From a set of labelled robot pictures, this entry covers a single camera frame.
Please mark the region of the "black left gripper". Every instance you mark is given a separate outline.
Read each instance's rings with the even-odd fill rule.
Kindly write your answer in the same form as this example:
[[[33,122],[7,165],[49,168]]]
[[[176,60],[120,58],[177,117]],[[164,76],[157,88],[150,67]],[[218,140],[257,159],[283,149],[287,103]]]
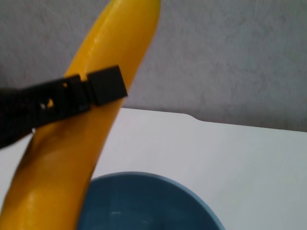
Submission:
[[[33,89],[1,88],[0,147],[5,148],[33,132],[31,122]]]

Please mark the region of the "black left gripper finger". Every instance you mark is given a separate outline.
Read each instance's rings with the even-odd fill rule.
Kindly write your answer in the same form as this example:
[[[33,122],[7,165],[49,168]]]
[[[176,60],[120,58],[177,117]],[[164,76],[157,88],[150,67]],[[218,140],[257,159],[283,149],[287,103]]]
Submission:
[[[54,80],[24,90],[27,99],[28,128],[60,121],[128,95],[119,66]]]

